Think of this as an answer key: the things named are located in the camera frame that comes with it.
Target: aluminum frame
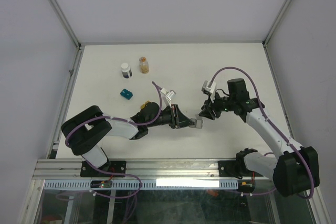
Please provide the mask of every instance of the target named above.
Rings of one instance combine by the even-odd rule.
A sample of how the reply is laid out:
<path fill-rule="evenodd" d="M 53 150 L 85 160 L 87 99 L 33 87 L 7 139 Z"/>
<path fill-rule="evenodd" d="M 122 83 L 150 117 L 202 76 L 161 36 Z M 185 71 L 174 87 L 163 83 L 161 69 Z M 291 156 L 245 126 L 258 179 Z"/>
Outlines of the aluminum frame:
<path fill-rule="evenodd" d="M 35 221 L 38 206 L 43 194 L 44 179 L 33 179 L 29 186 L 28 195 L 20 216 L 20 224 L 32 224 Z"/>
<path fill-rule="evenodd" d="M 285 2 L 283 3 L 282 7 L 280 8 L 280 11 L 276 17 L 276 19 L 274 20 L 263 44 L 266 46 L 268 45 L 269 41 L 271 40 L 271 37 L 273 36 L 274 32 L 277 30 L 281 20 L 283 19 L 286 11 L 288 10 L 288 8 L 290 7 L 290 4 L 292 3 L 293 0 L 285 0 Z"/>
<path fill-rule="evenodd" d="M 73 61 L 72 67 L 71 69 L 69 69 L 69 78 L 68 78 L 67 86 L 65 88 L 63 100 L 59 108 L 56 124 L 54 125 L 53 130 L 52 130 L 53 134 L 51 137 L 51 142 L 50 142 L 50 146 L 49 146 L 46 158 L 50 157 L 50 153 L 54 149 L 54 145 L 59 144 L 59 139 L 61 136 L 61 125 L 64 123 L 67 113 L 68 113 L 71 96 L 75 88 L 75 83 L 76 83 L 79 66 L 82 60 L 84 49 L 85 47 L 81 46 L 79 50 L 76 51 L 76 55 L 73 59 L 74 61 Z"/>
<path fill-rule="evenodd" d="M 277 208 L 277 203 L 275 201 L 274 194 L 269 194 L 268 195 L 268 200 L 269 204 L 271 207 L 271 211 L 273 213 L 273 218 L 274 218 L 274 224 L 281 224 L 280 217 L 279 217 L 279 212 Z"/>
<path fill-rule="evenodd" d="M 235 177 L 219 177 L 218 161 L 227 159 L 123 159 L 127 162 L 127 173 L 139 176 L 141 179 L 157 178 L 195 178 L 195 179 L 232 179 Z M 33 174 L 33 179 L 87 179 L 80 177 L 82 159 L 60 158 L 39 159 Z M 256 180 L 268 180 L 256 177 Z"/>
<path fill-rule="evenodd" d="M 291 137 L 293 137 L 293 132 L 292 132 L 292 128 L 290 126 L 289 120 L 288 120 L 286 108 L 285 108 L 285 105 L 284 105 L 284 100 L 282 99 L 282 94 L 281 94 L 281 90 L 280 90 L 280 87 L 279 87 L 279 81 L 278 81 L 277 75 L 275 73 L 272 61 L 269 57 L 268 50 L 267 50 L 267 45 L 264 45 L 264 51 L 265 51 L 265 54 L 266 54 L 266 59 L 267 59 L 267 62 L 268 62 L 269 69 L 271 70 L 271 74 L 272 74 L 272 77 L 273 77 L 275 88 L 276 88 L 277 93 L 278 93 L 278 97 L 279 97 L 279 100 L 280 100 L 282 112 L 284 113 L 284 116 L 285 116 L 285 120 L 286 120 L 286 123 L 287 123 L 289 134 L 290 134 Z"/>
<path fill-rule="evenodd" d="M 75 45 L 76 48 L 79 49 L 80 48 L 80 42 L 78 41 L 78 38 L 77 38 L 75 32 L 73 31 L 72 27 L 70 26 L 69 21 L 66 18 L 66 16 L 64 15 L 61 7 L 59 6 L 59 4 L 57 2 L 57 0 L 48 0 L 48 1 L 50 2 L 50 5 L 54 9 L 55 14 L 57 15 L 59 21 L 63 25 L 65 31 L 69 35 L 73 44 Z"/>

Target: white wall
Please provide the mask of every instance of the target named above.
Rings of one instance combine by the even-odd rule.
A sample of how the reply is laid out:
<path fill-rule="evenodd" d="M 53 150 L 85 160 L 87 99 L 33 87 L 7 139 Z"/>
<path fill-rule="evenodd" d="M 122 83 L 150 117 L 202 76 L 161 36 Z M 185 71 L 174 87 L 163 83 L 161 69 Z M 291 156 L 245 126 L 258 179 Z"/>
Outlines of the white wall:
<path fill-rule="evenodd" d="M 259 41 L 285 0 L 57 0 L 81 42 Z"/>
<path fill-rule="evenodd" d="M 321 190 L 336 222 L 336 0 L 294 0 L 269 54 L 295 138 L 319 153 Z"/>
<path fill-rule="evenodd" d="M 0 222 L 16 223 L 75 48 L 47 0 L 0 0 Z"/>

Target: white table surface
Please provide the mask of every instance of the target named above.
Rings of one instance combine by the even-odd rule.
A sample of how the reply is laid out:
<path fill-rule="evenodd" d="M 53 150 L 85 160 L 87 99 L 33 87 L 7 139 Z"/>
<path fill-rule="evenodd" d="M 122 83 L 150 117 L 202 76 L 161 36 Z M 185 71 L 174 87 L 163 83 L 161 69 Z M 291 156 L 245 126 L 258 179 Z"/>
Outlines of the white table surface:
<path fill-rule="evenodd" d="M 150 71 L 139 71 L 139 58 L 148 59 Z M 125 79 L 120 70 L 129 63 L 133 76 Z M 205 80 L 222 67 L 239 67 L 255 81 L 262 102 L 288 133 L 276 87 L 261 44 L 162 44 L 162 45 L 104 45 L 86 46 L 71 98 L 67 119 L 91 105 L 111 116 L 129 118 L 147 100 L 158 102 L 155 81 L 168 90 L 173 89 L 181 111 L 194 118 L 201 111 L 207 96 L 201 87 Z M 217 88 L 227 90 L 227 80 L 244 78 L 235 70 L 225 70 L 217 78 Z M 245 78 L 250 97 L 255 97 Z M 133 92 L 127 100 L 122 89 Z M 222 113 L 215 121 L 203 119 L 202 129 L 173 130 L 168 125 L 149 128 L 147 136 L 132 141 L 121 137 L 104 137 L 102 146 L 109 158 L 230 158 L 244 148 L 255 148 L 261 153 L 270 149 L 261 137 L 233 112 Z M 76 158 L 65 146 L 62 135 L 57 158 Z"/>

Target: purple cable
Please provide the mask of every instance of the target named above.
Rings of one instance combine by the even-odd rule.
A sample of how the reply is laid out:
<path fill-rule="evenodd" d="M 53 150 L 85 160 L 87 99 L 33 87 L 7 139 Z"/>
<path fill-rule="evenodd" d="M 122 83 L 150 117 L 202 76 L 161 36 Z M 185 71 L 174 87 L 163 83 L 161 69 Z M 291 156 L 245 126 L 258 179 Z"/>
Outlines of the purple cable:
<path fill-rule="evenodd" d="M 151 124 L 151 123 L 155 122 L 156 119 L 158 119 L 158 117 L 160 116 L 160 113 L 161 113 L 162 97 L 161 97 L 161 94 L 160 94 L 160 90 L 161 90 L 161 88 L 160 88 L 158 85 L 156 85 L 156 83 L 155 83 L 154 81 L 152 81 L 152 84 L 155 86 L 155 88 L 156 88 L 156 90 L 157 90 L 157 92 L 158 92 L 158 94 L 159 94 L 159 101 L 160 101 L 160 104 L 159 104 L 159 111 L 158 111 L 156 117 L 155 117 L 153 120 L 151 120 L 151 121 L 149 121 L 149 122 L 146 122 L 146 123 L 133 123 L 133 122 L 129 122 L 129 121 L 127 121 L 126 119 L 123 119 L 123 118 L 111 118 L 111 117 L 108 116 L 108 115 L 98 116 L 98 117 L 96 117 L 96 118 L 91 118 L 91 119 L 89 119 L 89 120 L 87 120 L 87 121 L 85 121 L 85 122 L 83 122 L 83 123 L 77 125 L 72 131 L 70 131 L 70 133 L 69 133 L 69 134 L 67 135 L 67 137 L 65 138 L 65 145 L 66 145 L 67 147 L 69 147 L 69 139 L 71 138 L 71 136 L 74 134 L 75 131 L 77 131 L 79 128 L 83 127 L 85 124 L 91 123 L 91 122 L 96 121 L 96 120 L 100 120 L 100 119 L 111 119 L 111 120 L 116 120 L 116 121 L 121 121 L 121 122 L 129 123 L 129 124 L 132 124 L 132 125 L 134 125 L 134 126 L 144 126 L 144 125 L 148 125 L 148 124 Z"/>
<path fill-rule="evenodd" d="M 126 210 L 125 210 L 125 215 L 124 215 L 124 218 L 122 220 L 122 224 L 125 224 L 134 214 L 134 211 L 136 209 L 136 205 L 138 203 L 138 198 L 136 195 L 134 195 L 133 197 L 133 200 L 131 202 L 131 204 L 129 205 L 129 199 L 127 199 L 127 202 L 126 202 Z"/>
<path fill-rule="evenodd" d="M 132 203 L 134 202 L 134 206 L 133 206 L 133 209 L 132 209 L 132 212 L 130 213 L 130 215 L 127 217 L 127 219 L 125 221 L 123 221 L 122 224 L 125 224 L 129 219 L 131 219 L 131 217 L 133 216 L 134 212 L 135 212 L 135 209 L 136 209 L 136 205 L 138 203 L 138 198 L 136 195 L 134 195 L 134 199 L 132 201 Z"/>
<path fill-rule="evenodd" d="M 109 198 L 109 199 L 127 199 L 127 198 L 131 198 L 132 196 L 136 195 L 140 191 L 140 189 L 142 187 L 141 179 L 138 176 L 136 176 L 136 175 L 128 174 L 128 173 L 111 173 L 111 172 L 105 172 L 104 170 L 100 170 L 100 169 L 96 168 L 89 161 L 86 160 L 86 162 L 88 163 L 89 166 L 92 167 L 92 169 L 94 169 L 94 170 L 96 170 L 96 171 L 98 171 L 100 173 L 104 173 L 104 174 L 108 174 L 108 175 L 118 175 L 118 176 L 133 177 L 133 178 L 136 178 L 139 181 L 139 187 L 138 187 L 138 189 L 134 193 L 132 193 L 130 195 L 127 195 L 127 196 L 108 196 L 108 195 L 101 194 L 101 193 L 99 193 L 97 191 L 92 190 L 95 194 L 97 194 L 99 196 L 102 196 L 102 197 L 105 197 L 105 198 Z"/>
<path fill-rule="evenodd" d="M 265 154 L 264 154 L 264 156 L 267 156 L 267 155 L 270 155 L 270 154 L 274 154 L 273 152 L 266 152 Z"/>
<path fill-rule="evenodd" d="M 258 104 L 259 104 L 259 108 L 260 108 L 260 111 L 261 113 L 263 114 L 263 117 L 267 120 L 267 122 L 273 127 L 273 129 L 283 138 L 283 140 L 285 140 L 285 142 L 292 148 L 292 150 L 298 155 L 298 157 L 300 158 L 301 162 L 303 163 L 303 166 L 305 167 L 307 173 L 308 173 L 308 177 L 309 177 L 309 180 L 310 180 L 310 193 L 307 197 L 305 196 L 301 196 L 299 195 L 299 197 L 303 198 L 303 199 L 311 199 L 313 197 L 313 194 L 314 194 L 314 180 L 313 180 L 313 176 L 311 174 L 311 171 L 309 169 L 309 166 L 307 164 L 307 162 L 305 161 L 305 159 L 302 157 L 302 155 L 299 153 L 299 151 L 294 147 L 294 145 L 292 144 L 289 144 L 289 140 L 287 139 L 287 137 L 283 134 L 283 132 L 268 118 L 268 116 L 266 115 L 266 112 L 263 108 L 263 105 L 261 103 L 261 100 L 260 100 L 260 97 L 259 97 L 259 93 L 258 93 L 258 90 L 257 90 L 257 87 L 255 85 L 255 83 L 253 82 L 251 76 L 245 72 L 244 70 L 240 69 L 240 68 L 236 68 L 236 67 L 225 67 L 225 68 L 221 68 L 219 69 L 215 74 L 214 76 L 212 77 L 211 79 L 211 83 L 215 80 L 216 76 L 222 72 L 223 70 L 226 70 L 226 69 L 234 69 L 234 70 L 238 70 L 239 72 L 242 72 L 244 75 L 246 75 L 246 77 L 250 80 L 253 88 L 254 88 L 254 91 L 256 93 L 256 97 L 257 97 L 257 100 L 258 100 Z"/>

